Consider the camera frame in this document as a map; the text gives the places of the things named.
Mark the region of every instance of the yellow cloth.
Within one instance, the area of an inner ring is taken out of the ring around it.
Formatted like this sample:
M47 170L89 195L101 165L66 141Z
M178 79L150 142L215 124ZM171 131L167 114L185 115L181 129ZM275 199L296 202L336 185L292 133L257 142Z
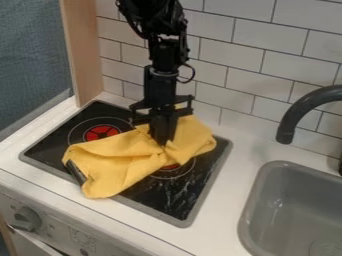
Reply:
M114 196L164 166L183 165L216 146L211 131L195 116L179 119L175 139L165 147L151 138L148 125L136 128L67 149L62 161L72 160L87 177L82 186L86 197Z

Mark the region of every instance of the black stovetop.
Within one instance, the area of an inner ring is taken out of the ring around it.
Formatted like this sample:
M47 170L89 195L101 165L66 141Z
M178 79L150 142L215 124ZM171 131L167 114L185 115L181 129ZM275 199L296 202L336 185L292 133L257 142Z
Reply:
M95 101L23 152L21 160L75 182L61 159L69 145L132 130L126 109ZM189 226L225 160L231 143L216 138L212 152L184 166L168 166L113 197L179 227Z

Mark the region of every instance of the white tile wall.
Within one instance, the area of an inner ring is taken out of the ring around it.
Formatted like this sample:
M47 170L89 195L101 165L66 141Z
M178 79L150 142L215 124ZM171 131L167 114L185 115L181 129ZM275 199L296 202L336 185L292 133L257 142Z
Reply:
M108 59L101 59L101 65L104 75L136 84L144 81L143 68Z
M202 39L200 58L231 67L259 71L263 53L260 49Z
M201 120L209 123L219 124L221 108L202 102L194 102L194 113Z
M203 10L203 0L181 0L180 2L186 9L197 11Z
M287 101L292 85L293 82L290 80L229 68L226 87L267 98Z
M144 41L138 37L130 26L122 21L98 18L98 34L100 37L119 42L144 46Z
M132 100L142 100L144 97L144 89L141 85L123 82L124 96Z
M190 48L189 57L198 59L199 58L199 44L200 38L196 36L188 36L188 45Z
M196 69L195 79L197 81L224 87L227 67L198 60L191 60L189 64ZM180 69L180 75L183 77L190 77L191 74L191 70L187 67Z
M262 72L317 85L332 85L338 65L321 60L266 52Z
M324 113L318 131L327 135L342 138L342 117Z
M113 0L97 0L96 11L97 15L101 17L118 18L118 8Z
M186 11L188 33L194 36L231 42L234 19L203 12Z
M286 111L291 107L291 104L256 97L252 114L269 120L280 122ZM312 110L306 114L299 122L298 127L315 131L322 113L317 110Z
M103 76L103 89L119 96L123 96L123 82L119 79Z
M237 19L234 43L301 54L306 36L305 29Z
M270 21L274 0L206 0L205 11L243 17L253 20Z
M342 33L342 5L316 0L278 0L273 21Z
M100 56L121 60L120 43L100 38Z
M310 31L304 55L342 62L342 35Z
M181 0L197 75L178 84L177 93L196 96L195 114L204 121L274 140L291 104L321 86L342 84L338 1ZM104 89L140 100L142 67L151 63L147 44L114 2L96 0ZM191 72L182 67L180 75ZM299 127L293 145L340 157L342 102L311 111Z
M209 84L198 83L196 99L220 107L250 113L254 96L242 92L219 88Z

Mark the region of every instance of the oven knob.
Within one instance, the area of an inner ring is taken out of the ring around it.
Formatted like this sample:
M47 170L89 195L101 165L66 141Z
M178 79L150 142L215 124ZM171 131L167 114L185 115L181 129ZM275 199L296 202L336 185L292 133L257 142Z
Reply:
M42 226L42 220L39 215L29 207L22 207L14 214L14 223L12 227L27 231L34 232Z

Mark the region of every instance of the gray faucet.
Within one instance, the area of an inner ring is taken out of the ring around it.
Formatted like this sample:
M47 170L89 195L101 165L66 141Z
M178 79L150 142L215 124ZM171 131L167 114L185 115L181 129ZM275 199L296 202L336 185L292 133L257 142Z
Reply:
M342 101L342 85L324 87L300 98L281 120L276 140L281 144L291 144L299 121L311 110L333 101Z

